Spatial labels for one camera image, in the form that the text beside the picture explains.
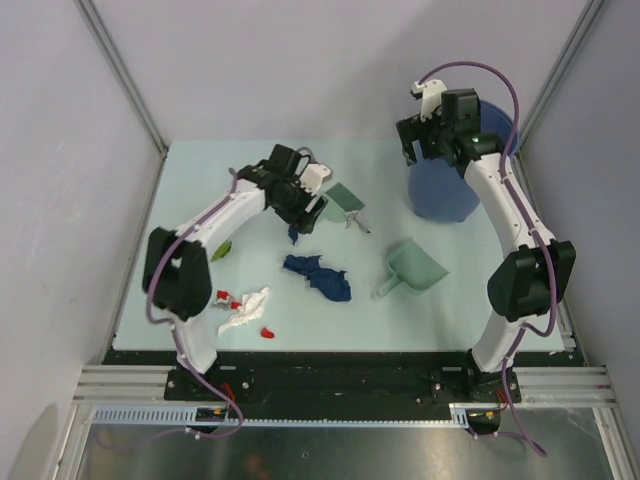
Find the small dark blue paper scrap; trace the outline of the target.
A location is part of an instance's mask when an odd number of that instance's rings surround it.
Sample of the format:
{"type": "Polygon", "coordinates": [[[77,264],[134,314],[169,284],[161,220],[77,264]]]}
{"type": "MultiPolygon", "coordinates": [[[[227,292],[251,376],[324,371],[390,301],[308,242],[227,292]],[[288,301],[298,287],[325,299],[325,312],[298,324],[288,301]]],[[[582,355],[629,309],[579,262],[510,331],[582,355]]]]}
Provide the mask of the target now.
{"type": "Polygon", "coordinates": [[[294,225],[288,227],[287,235],[293,245],[298,243],[300,234],[294,225]]]}

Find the small green hand brush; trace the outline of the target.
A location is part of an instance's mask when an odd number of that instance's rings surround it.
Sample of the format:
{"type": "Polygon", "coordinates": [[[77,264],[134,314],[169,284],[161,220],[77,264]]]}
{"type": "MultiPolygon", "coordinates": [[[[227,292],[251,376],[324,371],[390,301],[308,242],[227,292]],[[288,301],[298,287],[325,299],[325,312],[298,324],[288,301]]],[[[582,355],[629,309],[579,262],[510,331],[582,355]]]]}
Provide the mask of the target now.
{"type": "Polygon", "coordinates": [[[365,207],[365,203],[342,183],[333,185],[322,197],[326,200],[326,206],[320,219],[332,223],[345,223],[348,213],[360,211],[365,207]]]}

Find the blue plastic waste bin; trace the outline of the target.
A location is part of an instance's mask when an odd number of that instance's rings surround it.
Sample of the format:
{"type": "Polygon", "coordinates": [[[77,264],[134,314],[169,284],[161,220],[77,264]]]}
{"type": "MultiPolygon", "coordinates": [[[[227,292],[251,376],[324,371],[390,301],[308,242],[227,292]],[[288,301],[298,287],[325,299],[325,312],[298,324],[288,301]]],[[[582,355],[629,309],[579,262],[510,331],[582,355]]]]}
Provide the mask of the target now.
{"type": "MultiPolygon", "coordinates": [[[[486,100],[481,101],[481,130],[508,140],[512,117],[486,100]]],[[[444,158],[420,160],[409,168],[408,195],[413,212],[437,223],[463,222],[479,206],[472,188],[444,158]]]]}

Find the green plastic dustpan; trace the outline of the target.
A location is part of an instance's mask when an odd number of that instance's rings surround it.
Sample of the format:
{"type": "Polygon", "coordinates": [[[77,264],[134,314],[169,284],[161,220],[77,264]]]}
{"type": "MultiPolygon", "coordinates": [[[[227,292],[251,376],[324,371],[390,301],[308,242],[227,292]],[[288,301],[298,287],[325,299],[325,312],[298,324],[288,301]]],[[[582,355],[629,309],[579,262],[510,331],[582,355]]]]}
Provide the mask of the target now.
{"type": "Polygon", "coordinates": [[[420,295],[449,274],[413,238],[403,239],[390,247],[385,255],[385,264],[388,278],[373,291],[375,299],[384,298],[400,285],[420,295]]]}

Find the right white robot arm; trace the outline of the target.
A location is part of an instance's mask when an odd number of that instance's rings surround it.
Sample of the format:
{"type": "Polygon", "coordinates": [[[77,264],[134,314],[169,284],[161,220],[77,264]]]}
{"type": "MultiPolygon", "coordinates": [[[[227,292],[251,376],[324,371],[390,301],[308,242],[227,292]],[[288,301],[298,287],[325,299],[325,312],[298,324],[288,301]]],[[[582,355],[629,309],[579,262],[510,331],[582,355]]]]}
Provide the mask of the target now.
{"type": "Polygon", "coordinates": [[[444,159],[478,197],[503,254],[487,282],[491,316],[461,373],[463,393],[484,401],[508,386],[508,370],[526,332],[553,333],[576,251],[535,214],[514,177],[512,140],[483,128],[475,90],[450,90],[431,80],[414,83],[411,94],[420,111],[396,124],[407,163],[444,159]]]}

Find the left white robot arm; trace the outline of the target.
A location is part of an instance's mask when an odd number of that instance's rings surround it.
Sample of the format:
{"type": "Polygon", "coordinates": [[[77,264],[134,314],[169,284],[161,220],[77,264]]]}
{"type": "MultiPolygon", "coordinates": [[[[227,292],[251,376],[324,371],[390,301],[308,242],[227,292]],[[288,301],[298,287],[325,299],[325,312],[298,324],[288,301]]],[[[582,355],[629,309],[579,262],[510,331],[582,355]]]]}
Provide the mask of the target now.
{"type": "Polygon", "coordinates": [[[174,229],[157,227],[150,233],[144,262],[147,320],[169,326],[179,363],[191,369],[185,385],[202,400],[221,387],[220,374],[211,369],[217,350],[204,319],[213,295],[214,251],[268,209],[299,233],[312,233],[327,205],[321,187],[332,177],[309,148],[281,144],[268,158],[229,173],[230,186],[201,213],[174,229]]]}

